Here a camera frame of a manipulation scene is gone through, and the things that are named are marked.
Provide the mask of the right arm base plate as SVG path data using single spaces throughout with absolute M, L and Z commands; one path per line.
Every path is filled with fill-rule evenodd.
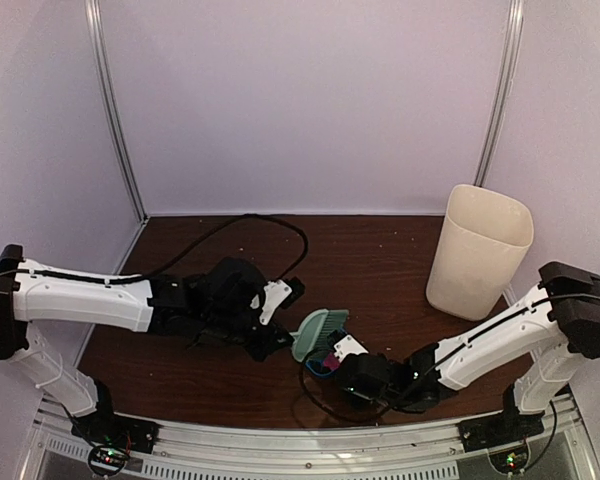
M 465 452 L 491 449 L 542 434 L 543 415 L 500 412 L 461 421 L 458 431 Z

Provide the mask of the green hand brush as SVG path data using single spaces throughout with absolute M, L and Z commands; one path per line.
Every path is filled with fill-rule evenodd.
M 331 352 L 329 336 L 343 330 L 348 317 L 348 309 L 319 309 L 307 315 L 298 330 L 291 334 L 293 359 L 298 363 L 322 361 Z

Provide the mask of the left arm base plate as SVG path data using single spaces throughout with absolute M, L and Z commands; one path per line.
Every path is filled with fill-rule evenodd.
M 151 454 L 159 433 L 157 423 L 114 414 L 105 419 L 99 416 L 72 417 L 71 433 L 89 444 L 106 445 L 124 451 Z

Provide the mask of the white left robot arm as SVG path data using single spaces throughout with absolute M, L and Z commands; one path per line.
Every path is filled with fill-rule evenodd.
M 65 365 L 35 322 L 105 325 L 192 343 L 212 338 L 263 361 L 292 345 L 292 335 L 274 315 L 304 291 L 298 278 L 267 280 L 239 258 L 224 258 L 208 273 L 185 278 L 107 276 L 45 266 L 10 244 L 0 255 L 0 360 L 17 365 L 58 400 L 82 431 L 113 444 L 124 424 L 108 388 Z

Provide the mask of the blue plastic dustpan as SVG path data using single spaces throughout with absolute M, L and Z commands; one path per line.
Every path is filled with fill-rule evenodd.
M 348 335 L 348 332 L 344 329 L 338 329 L 332 331 L 326 339 L 326 347 L 317 354 L 313 355 L 305 364 L 305 368 L 314 376 L 320 378 L 326 378 L 334 374 L 335 372 L 328 373 L 326 369 L 321 366 L 322 360 L 329 354 L 334 353 L 333 346 L 340 339 Z

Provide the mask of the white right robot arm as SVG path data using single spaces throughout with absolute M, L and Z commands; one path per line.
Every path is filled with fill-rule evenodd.
M 387 410 L 424 413 L 475 380 L 532 351 L 532 367 L 493 419 L 499 440 L 515 440 L 587 361 L 600 358 L 600 275 L 558 261 L 517 303 L 477 327 L 427 345 L 402 362 L 372 355 L 353 337 L 334 346 L 337 387 Z

